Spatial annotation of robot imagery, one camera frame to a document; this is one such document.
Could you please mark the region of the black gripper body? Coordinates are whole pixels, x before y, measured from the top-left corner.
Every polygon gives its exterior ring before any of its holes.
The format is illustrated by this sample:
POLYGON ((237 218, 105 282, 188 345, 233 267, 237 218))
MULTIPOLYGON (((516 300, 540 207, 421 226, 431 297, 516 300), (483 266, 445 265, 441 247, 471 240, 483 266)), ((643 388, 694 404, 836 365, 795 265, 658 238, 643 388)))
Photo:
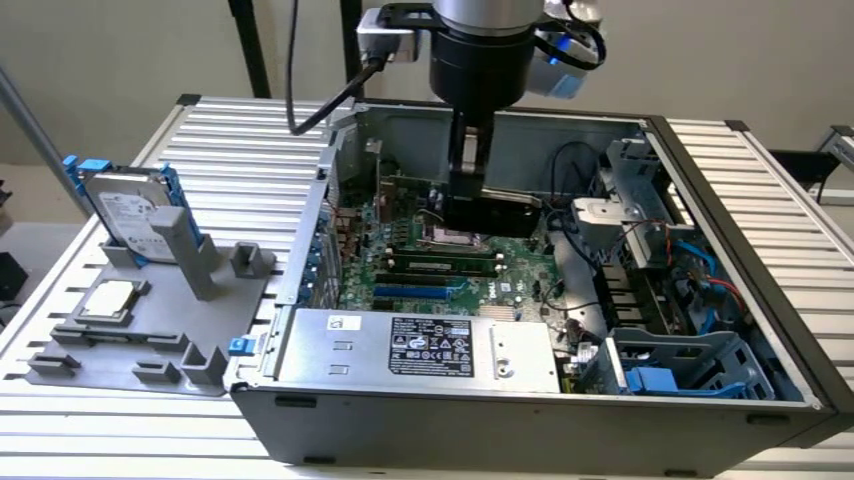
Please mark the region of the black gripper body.
POLYGON ((492 37, 452 29, 433 31, 432 92, 468 119, 489 117, 523 96, 533 47, 531 28, 492 37))

